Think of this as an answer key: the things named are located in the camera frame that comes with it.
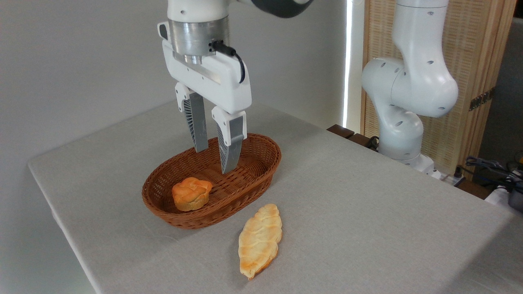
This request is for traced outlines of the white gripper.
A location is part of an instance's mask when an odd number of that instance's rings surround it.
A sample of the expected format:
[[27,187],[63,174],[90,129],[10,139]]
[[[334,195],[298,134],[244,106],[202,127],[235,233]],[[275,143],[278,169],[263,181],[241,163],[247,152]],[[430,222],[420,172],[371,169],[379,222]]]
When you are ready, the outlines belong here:
[[199,65],[185,62],[172,48],[168,22],[159,23],[157,29],[162,37],[168,72],[178,81],[175,86],[178,109],[184,114],[195,151],[202,152],[208,148],[203,101],[206,98],[216,105],[212,117],[217,124],[222,173],[234,170],[241,154],[242,141],[247,138],[244,110],[252,103],[248,71],[245,71],[245,80],[239,82],[239,61],[220,52],[203,56]]

